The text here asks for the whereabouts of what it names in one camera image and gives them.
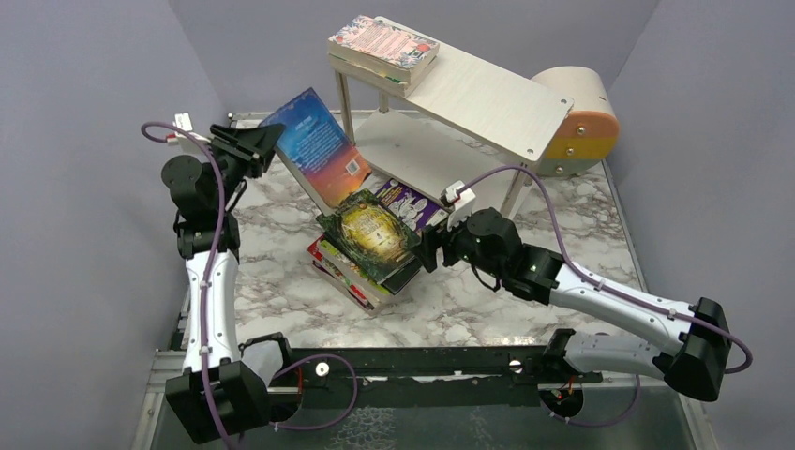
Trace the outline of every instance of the barcode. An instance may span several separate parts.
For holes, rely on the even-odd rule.
[[[355,159],[351,159],[351,162],[345,166],[345,170],[348,171],[348,174],[356,175],[359,172],[359,163]]]

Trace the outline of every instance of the bolt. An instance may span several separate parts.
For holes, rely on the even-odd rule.
[[[517,359],[514,359],[510,363],[508,363],[508,367],[514,373],[521,373],[522,370],[521,362]]]
[[[328,363],[318,363],[318,365],[315,366],[315,373],[317,373],[319,377],[328,375],[328,370]]]

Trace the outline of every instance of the book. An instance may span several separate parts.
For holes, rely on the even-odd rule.
[[[363,189],[337,208],[317,217],[326,240],[381,284],[414,260],[410,248],[420,238],[369,190]]]
[[[334,287],[335,287],[335,288],[336,288],[338,291],[340,291],[340,292],[341,292],[343,295],[345,295],[346,297],[348,297],[348,298],[350,298],[351,300],[353,300],[353,302],[354,302],[354,303],[355,303],[357,306],[359,306],[361,309],[363,309],[365,312],[367,312],[368,314],[372,314],[372,313],[375,311],[375,307],[374,307],[372,304],[370,304],[370,303],[369,303],[368,301],[366,301],[366,300],[365,300],[365,301],[361,300],[361,299],[360,299],[359,297],[357,297],[357,296],[356,296],[356,295],[355,295],[353,292],[351,292],[350,290],[346,289],[345,285],[344,285],[342,282],[340,282],[340,281],[339,281],[337,278],[335,278],[334,276],[332,276],[332,275],[331,275],[331,274],[330,274],[330,273],[329,273],[327,270],[325,270],[325,269],[324,269],[324,268],[323,268],[323,267],[322,267],[322,266],[321,266],[319,263],[317,263],[317,262],[313,261],[313,262],[312,262],[312,269],[314,269],[314,271],[315,271],[315,272],[316,272],[318,275],[320,275],[320,276],[321,276],[321,278],[324,278],[326,281],[328,281],[328,283],[329,283],[329,284],[331,284],[332,286],[334,286]]]
[[[414,89],[420,85],[420,83],[428,76],[430,71],[436,66],[437,60],[437,58],[434,57],[427,65],[426,69],[416,75],[413,82],[408,83],[384,77],[373,70],[358,66],[351,63],[350,61],[345,61],[344,59],[340,59],[335,56],[329,59],[331,68],[335,71],[350,77],[354,77],[356,80],[362,83],[374,86],[377,89],[389,94],[390,96],[398,98],[408,97],[409,94],[414,92]]]
[[[412,84],[439,53],[439,42],[358,16],[328,39],[328,53],[398,83]]]
[[[440,204],[394,178],[384,183],[375,196],[416,233],[428,225],[438,225],[448,216]]]
[[[372,173],[311,87],[263,119],[260,126],[283,124],[278,157],[324,215],[362,186]]]
[[[358,286],[353,284],[353,282],[349,278],[345,277],[345,275],[342,272],[340,272],[339,269],[331,261],[323,257],[321,252],[318,250],[318,244],[322,240],[323,240],[323,235],[321,234],[321,237],[315,239],[314,242],[309,244],[309,247],[307,247],[307,252],[310,255],[312,255],[312,258],[314,258],[315,260],[314,262],[319,263],[323,267],[323,269],[329,273],[329,275],[342,282],[342,284],[345,285],[345,288],[348,291],[351,291],[351,293],[353,293],[362,303],[367,303],[368,295],[365,294],[363,290],[359,289]]]

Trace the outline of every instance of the purple-grey wall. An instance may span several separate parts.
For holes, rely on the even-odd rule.
[[[0,41],[0,448],[128,448],[187,285],[138,127],[224,111],[162,0],[4,0]]]
[[[339,108],[325,41],[359,14],[384,16],[531,78],[586,66],[610,87],[657,0],[169,0],[224,106],[273,111],[309,86]],[[351,81],[352,106],[375,92]]]
[[[708,406],[727,450],[795,439],[793,19],[787,0],[662,0],[609,92],[608,162],[651,290],[721,302],[756,357]]]

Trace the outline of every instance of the marble surface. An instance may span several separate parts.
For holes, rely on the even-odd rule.
[[[362,120],[354,117],[354,124]],[[470,147],[496,153],[441,123],[420,120]],[[366,186],[385,181],[375,175]],[[548,179],[545,185],[572,258],[638,287],[602,166],[577,177]],[[322,232],[314,220],[318,213],[278,158],[266,176],[249,182],[235,213],[242,239],[234,304],[239,341],[279,331],[294,347],[487,346],[546,344],[562,327],[621,333],[579,312],[492,293],[463,264],[421,272],[406,288],[405,302],[369,317],[310,268],[307,246]],[[525,242],[557,249],[537,188],[514,221]]]

